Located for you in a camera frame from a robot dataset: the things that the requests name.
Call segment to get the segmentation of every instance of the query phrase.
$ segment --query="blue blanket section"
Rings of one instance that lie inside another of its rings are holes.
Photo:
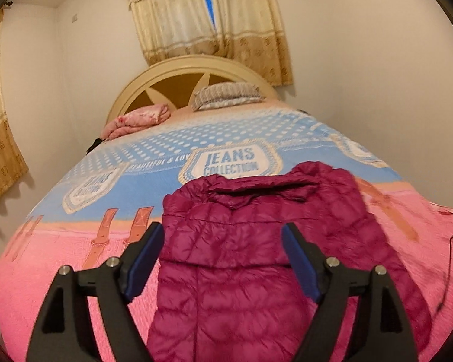
[[[370,182],[399,175],[365,148],[293,110],[225,113],[165,125],[105,143],[79,162],[34,209],[48,222],[100,221],[108,208],[130,220],[138,208],[161,216],[165,195],[209,174],[284,174],[319,161]]]

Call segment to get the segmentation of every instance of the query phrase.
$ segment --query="bed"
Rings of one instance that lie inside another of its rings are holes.
[[[188,105],[194,93],[222,81],[254,83],[266,100],[193,112]],[[0,328],[15,362],[25,360],[35,318],[61,265],[94,268],[120,256],[147,225],[161,221],[163,197],[192,179],[284,174],[307,160],[357,177],[368,210],[433,316],[431,341],[420,361],[453,360],[453,261],[446,283],[453,209],[428,202],[363,146],[278,100],[262,77],[238,62],[213,56],[160,62],[129,83],[106,122],[153,103],[167,103],[172,116],[95,148],[32,210],[6,247],[0,259]],[[225,161],[212,162],[214,154]],[[144,340],[156,309],[157,271],[156,266],[130,306]],[[91,315],[102,358],[114,361],[93,302]]]

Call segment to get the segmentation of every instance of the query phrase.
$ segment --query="arched headboard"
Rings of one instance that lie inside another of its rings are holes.
[[[253,83],[266,98],[279,98],[263,77],[240,62],[209,55],[186,55],[154,64],[129,83],[112,105],[106,122],[154,103],[167,103],[176,110],[187,106],[194,93],[203,87],[223,81]]]

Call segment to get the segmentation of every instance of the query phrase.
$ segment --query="blue gripper pad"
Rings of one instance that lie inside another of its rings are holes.
[[[286,224],[281,232],[284,250],[304,295],[320,303],[328,287],[326,257],[317,245],[305,241],[295,224]]]
[[[130,244],[121,256],[119,288],[130,303],[141,295],[165,243],[163,226],[153,222],[143,237]]]

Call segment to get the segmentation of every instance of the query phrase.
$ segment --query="magenta puffer jacket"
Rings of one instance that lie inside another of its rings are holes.
[[[147,344],[156,362],[293,358],[316,305],[302,294],[283,250],[281,226],[288,222],[348,267],[384,265],[418,350],[428,343],[428,305],[348,171],[306,162],[283,176],[212,175],[163,204],[166,241]],[[350,301],[333,361],[343,359],[354,315]]]

